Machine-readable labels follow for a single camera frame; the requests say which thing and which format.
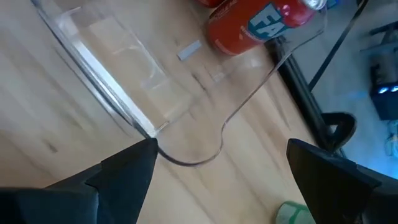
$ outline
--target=green object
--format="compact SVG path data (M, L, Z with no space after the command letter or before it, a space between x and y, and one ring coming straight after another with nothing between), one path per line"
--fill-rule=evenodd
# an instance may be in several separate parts
M315 224L307 206L295 202L283 203L276 216L276 224Z

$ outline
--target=wood grain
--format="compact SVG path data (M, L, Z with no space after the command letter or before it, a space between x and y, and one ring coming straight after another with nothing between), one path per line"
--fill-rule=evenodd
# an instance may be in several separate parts
M58 3L62 11L80 6L78 1L65 4ZM241 83L239 93L252 87L251 82L240 80L241 73L264 74L265 68L272 68L266 50L259 47L235 59L219 56L202 32L209 11L190 1L117 0L109 4L112 13L102 17L74 17L79 33L71 38L85 43L157 127L181 115L193 96L217 83L218 75L237 72L238 79L224 86L233 88L231 101L205 108L220 117L212 116L210 121L206 116L199 116L198 121L187 118L187 123L177 125L177 133L160 132L162 143L175 146L172 152L177 154L185 153L186 145L198 145L187 156L206 151L203 146L218 147L220 136L203 139L195 134L219 133L222 118L234 100L240 100L240 94L234 95L236 84ZM86 89L76 76L79 70L28 0L2 1L0 19L1 186L44 187L142 139L123 132ZM115 22L122 22L119 26L125 29L104 31ZM120 43L115 39L120 35L115 34L126 30L156 59L156 72L166 77L158 80L162 88L136 84L148 80L151 69L142 51L129 50L128 46L139 46L131 36L122 46L115 44ZM177 53L197 39L204 46L181 62ZM261 66L237 68L246 62ZM178 167L158 159L139 223L273 223L284 201L303 203L285 148L289 138L313 140L279 76L273 76L234 116L223 138L220 156L202 167Z

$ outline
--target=blue light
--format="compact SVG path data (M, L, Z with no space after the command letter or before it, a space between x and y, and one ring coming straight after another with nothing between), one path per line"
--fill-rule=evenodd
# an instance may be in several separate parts
M388 91L388 87L383 87L379 90L379 94L385 93Z

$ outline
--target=red bottle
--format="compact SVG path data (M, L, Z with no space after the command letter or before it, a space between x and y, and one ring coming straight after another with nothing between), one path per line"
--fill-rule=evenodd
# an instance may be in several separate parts
M197 1L206 7L215 8L219 6L224 0L197 0Z
M210 16L209 41L228 55L241 54L305 24L326 0L227 0Z

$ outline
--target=wooden table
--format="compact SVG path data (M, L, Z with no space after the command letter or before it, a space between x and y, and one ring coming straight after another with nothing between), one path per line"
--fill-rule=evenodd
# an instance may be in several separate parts
M174 105L185 103L187 89L189 96L201 93L214 85L220 67L224 71L234 62L207 46L201 27L209 12L190 1L117 0L111 9L112 16L104 13L101 19L74 18L76 24L81 21L80 39L156 128L181 113L184 107ZM137 63L140 55L110 50L118 47L111 45L118 36L112 18L134 32L161 71L183 87L168 82L163 91L150 92L153 88L137 86L147 80L148 66ZM79 69L28 0L0 3L0 19L0 185L45 187L143 139L137 132L126 134L77 78ZM181 62L177 53L197 39L203 47ZM272 66L262 47L234 60L261 61L261 69ZM191 133L189 126L178 130L163 135L162 143L172 145L183 137L186 144L197 144L195 136L182 135ZM303 203L285 148L289 138L313 140L278 75L234 116L223 138L223 152L202 167L158 159L139 223L272 223L284 201ZM174 150L183 152L177 146Z

